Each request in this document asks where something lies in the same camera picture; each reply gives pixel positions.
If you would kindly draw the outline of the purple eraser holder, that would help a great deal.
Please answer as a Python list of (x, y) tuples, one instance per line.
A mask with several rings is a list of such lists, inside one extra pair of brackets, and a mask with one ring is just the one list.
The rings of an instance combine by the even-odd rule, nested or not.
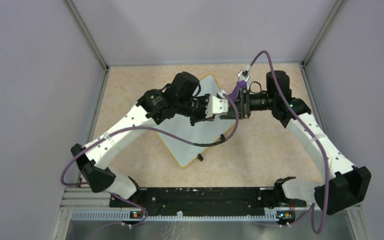
[(228, 94), (228, 97), (232, 100), (235, 101), (238, 97), (238, 94), (240, 92), (240, 89), (247, 89), (247, 82), (245, 80), (240, 80), (236, 83), (234, 89), (232, 90), (231, 93)]

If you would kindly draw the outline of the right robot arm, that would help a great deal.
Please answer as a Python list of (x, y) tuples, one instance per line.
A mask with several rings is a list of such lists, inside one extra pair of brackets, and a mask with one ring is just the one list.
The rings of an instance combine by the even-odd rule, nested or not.
[(331, 216), (365, 199), (372, 174), (346, 158), (318, 125), (308, 105), (292, 97), (290, 78), (285, 71), (266, 74), (266, 90), (251, 91), (252, 76), (247, 70), (238, 73), (238, 82), (229, 95), (235, 101), (239, 118), (253, 111), (270, 110), (273, 117), (303, 146), (319, 170), (322, 181), (305, 181), (296, 177), (278, 179), (273, 200), (287, 206), (292, 200), (316, 204)]

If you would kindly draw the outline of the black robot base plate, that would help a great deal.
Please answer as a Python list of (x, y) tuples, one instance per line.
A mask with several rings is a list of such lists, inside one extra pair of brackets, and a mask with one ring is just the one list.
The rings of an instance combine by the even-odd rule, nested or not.
[(143, 207), (151, 217), (242, 217), (262, 216), (266, 209), (306, 207), (306, 202), (277, 196), (271, 187), (149, 187), (129, 201)]

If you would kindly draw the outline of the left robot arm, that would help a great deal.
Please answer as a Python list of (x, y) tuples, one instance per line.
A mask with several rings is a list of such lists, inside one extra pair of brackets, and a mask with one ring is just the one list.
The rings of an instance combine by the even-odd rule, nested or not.
[(112, 171), (110, 163), (145, 131), (160, 132), (188, 145), (195, 145), (157, 126), (176, 115), (192, 121), (206, 119), (210, 95), (197, 96), (200, 90), (197, 77), (186, 71), (177, 73), (172, 82), (163, 88), (145, 91), (109, 130), (84, 145), (73, 145), (70, 149), (71, 163), (76, 164), (91, 191), (116, 194), (127, 206), (136, 206), (141, 198), (136, 182), (129, 176)]

